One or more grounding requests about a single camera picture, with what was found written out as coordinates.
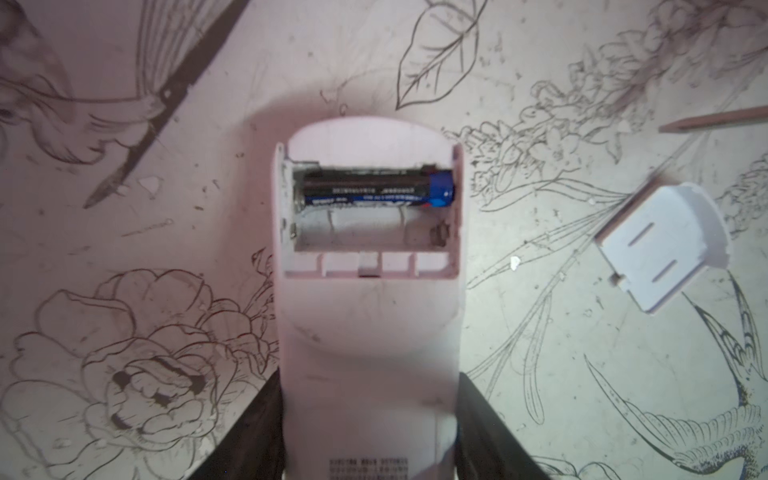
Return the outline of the black blue battery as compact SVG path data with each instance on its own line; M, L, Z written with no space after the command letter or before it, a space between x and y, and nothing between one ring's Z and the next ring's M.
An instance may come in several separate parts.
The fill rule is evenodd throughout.
M456 184L450 170L315 169L294 176L294 204L304 208L449 207Z

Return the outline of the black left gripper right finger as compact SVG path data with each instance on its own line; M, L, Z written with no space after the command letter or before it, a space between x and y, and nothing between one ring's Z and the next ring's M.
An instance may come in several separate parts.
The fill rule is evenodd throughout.
M454 462L463 480L548 480L472 380L459 374Z

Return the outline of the long white remote control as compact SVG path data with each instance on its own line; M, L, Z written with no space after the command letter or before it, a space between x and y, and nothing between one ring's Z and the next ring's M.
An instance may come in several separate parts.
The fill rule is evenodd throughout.
M315 169L450 170L449 207L304 208ZM274 307L289 479L450 479L465 312L462 146L382 117L308 125L272 163Z

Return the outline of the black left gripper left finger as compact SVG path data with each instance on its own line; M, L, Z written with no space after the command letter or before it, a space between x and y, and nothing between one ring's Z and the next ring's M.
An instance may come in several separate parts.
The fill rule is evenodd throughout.
M280 370L276 370L189 479L282 479L285 473L283 413Z

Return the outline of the clear handle screwdriver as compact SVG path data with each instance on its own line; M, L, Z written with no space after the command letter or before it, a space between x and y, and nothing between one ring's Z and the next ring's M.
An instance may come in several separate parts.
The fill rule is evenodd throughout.
M659 133L682 134L696 131L731 128L767 122L768 106L723 111L676 120L660 126Z

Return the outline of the white battery cover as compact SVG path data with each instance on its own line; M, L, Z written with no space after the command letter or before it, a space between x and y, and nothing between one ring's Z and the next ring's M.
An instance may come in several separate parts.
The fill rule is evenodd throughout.
M694 183L649 185L595 236L612 282L654 314L702 271L726 269L733 253L724 217Z

